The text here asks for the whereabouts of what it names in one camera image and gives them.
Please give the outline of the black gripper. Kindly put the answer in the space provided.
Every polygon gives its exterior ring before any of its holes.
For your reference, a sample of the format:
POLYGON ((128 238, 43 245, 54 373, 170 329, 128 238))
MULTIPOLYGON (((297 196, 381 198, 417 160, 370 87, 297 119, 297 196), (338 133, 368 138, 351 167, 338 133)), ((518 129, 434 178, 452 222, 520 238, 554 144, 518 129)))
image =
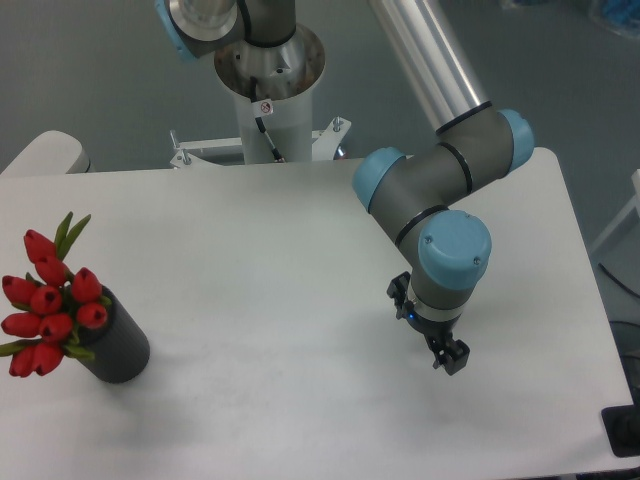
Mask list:
POLYGON ((387 287, 387 296, 396 308, 396 318, 405 319, 425 336, 434 355, 433 368, 444 368, 449 376, 453 376, 466 367, 470 354, 468 345, 452 336, 453 327, 459 319, 459 308, 441 310, 426 305, 414 292, 410 280, 410 274, 403 272, 394 277, 387 287))

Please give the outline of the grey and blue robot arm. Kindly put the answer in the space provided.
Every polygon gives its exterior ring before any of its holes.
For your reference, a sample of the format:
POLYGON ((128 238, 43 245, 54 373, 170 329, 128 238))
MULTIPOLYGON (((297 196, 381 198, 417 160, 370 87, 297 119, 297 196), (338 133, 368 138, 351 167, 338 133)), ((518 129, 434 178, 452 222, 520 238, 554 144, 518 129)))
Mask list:
MULTIPOLYGON (((246 163, 308 162, 317 154, 310 94, 326 57, 294 2, 159 1, 155 8, 181 57, 213 58, 236 100, 246 163)), ((469 348, 453 329, 492 248, 484 223, 456 203, 524 165, 534 134, 519 113, 493 107, 437 2, 374 1, 371 9, 438 142, 422 155, 392 147, 369 154, 352 187, 409 263, 387 289, 397 317, 425 337, 436 367, 455 374, 469 348)))

